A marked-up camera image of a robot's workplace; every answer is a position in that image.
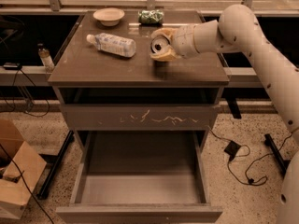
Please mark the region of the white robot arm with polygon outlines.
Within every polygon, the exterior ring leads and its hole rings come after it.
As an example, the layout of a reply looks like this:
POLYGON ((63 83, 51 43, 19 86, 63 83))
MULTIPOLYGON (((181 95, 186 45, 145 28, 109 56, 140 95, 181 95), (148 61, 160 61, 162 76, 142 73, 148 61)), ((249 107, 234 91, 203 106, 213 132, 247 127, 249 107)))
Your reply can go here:
POLYGON ((243 53, 299 144, 299 70, 268 41, 250 8, 231 5, 214 21, 160 28, 151 34, 150 48, 159 62, 204 52, 243 53))

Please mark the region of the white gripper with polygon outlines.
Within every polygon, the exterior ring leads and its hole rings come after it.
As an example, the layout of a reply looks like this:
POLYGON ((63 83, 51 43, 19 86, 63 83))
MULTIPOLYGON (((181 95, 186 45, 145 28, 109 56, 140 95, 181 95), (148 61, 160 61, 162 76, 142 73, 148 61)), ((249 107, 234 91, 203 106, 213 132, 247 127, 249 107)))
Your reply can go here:
POLYGON ((176 59, 191 58, 198 54, 194 37, 196 24, 188 24, 176 28, 160 28, 151 34, 154 39, 158 36, 165 37, 169 42, 172 41, 172 47, 167 45, 164 51, 152 52, 150 57, 158 62, 172 62, 176 59))

